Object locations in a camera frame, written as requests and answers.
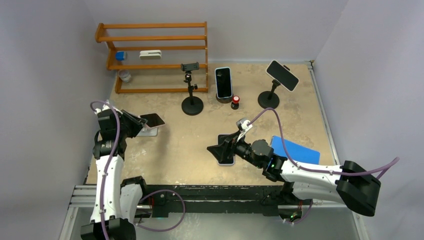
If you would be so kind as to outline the silver folding phone stand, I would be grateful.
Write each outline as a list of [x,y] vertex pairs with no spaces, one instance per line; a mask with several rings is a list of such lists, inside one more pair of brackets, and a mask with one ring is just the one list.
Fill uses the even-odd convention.
[[137,137],[156,137],[158,128],[143,128],[136,136]]

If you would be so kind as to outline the pink case smartphone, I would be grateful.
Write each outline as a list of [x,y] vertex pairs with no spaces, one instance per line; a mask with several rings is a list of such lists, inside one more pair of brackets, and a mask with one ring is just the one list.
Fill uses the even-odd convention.
[[159,128],[166,124],[157,113],[142,114],[139,117],[144,120],[144,126],[148,129]]

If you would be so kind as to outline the lavender case smartphone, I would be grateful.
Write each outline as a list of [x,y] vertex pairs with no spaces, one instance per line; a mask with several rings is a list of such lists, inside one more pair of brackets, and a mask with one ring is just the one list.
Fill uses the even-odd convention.
[[235,164],[235,156],[231,156],[230,158],[218,158],[217,162],[220,166],[232,166]]

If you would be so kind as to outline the black phone stand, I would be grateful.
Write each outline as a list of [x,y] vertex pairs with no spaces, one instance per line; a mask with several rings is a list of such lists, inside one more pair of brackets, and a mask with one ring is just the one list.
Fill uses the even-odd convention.
[[181,64],[180,68],[185,72],[184,82],[187,83],[187,90],[189,97],[185,98],[181,103],[182,111],[189,116],[195,116],[202,112],[204,108],[203,101],[196,96],[193,96],[193,91],[198,89],[196,84],[192,85],[192,71],[199,70],[200,65],[198,62]]
[[277,108],[279,103],[280,103],[280,99],[278,97],[278,95],[275,93],[275,89],[280,86],[281,83],[279,81],[277,81],[276,79],[272,80],[272,87],[271,87],[271,91],[263,91],[259,94],[257,101],[258,104],[263,108]]

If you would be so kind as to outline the white case smartphone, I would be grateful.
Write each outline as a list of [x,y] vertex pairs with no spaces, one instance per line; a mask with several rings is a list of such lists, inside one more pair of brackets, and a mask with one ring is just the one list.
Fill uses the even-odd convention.
[[276,60],[272,60],[265,71],[289,92],[293,92],[300,82],[297,76],[295,76],[286,66],[280,64]]

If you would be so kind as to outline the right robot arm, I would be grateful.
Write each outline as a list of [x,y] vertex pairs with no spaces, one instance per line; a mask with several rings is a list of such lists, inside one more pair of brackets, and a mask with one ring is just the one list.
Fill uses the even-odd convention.
[[283,182],[280,196],[288,204],[296,200],[324,200],[344,204],[351,211],[373,217],[381,182],[354,161],[343,165],[316,165],[292,162],[275,154],[264,140],[247,143],[234,134],[223,135],[221,142],[206,148],[221,164],[234,156],[262,170],[272,182]]

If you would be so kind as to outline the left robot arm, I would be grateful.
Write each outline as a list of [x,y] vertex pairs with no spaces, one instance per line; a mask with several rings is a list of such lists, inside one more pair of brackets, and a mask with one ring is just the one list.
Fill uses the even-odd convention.
[[148,201],[149,191],[141,176],[122,180],[121,175],[126,140],[139,134],[144,120],[106,104],[94,112],[99,124],[93,147],[96,194],[89,224],[81,226],[80,237],[83,240],[134,240],[137,204]]

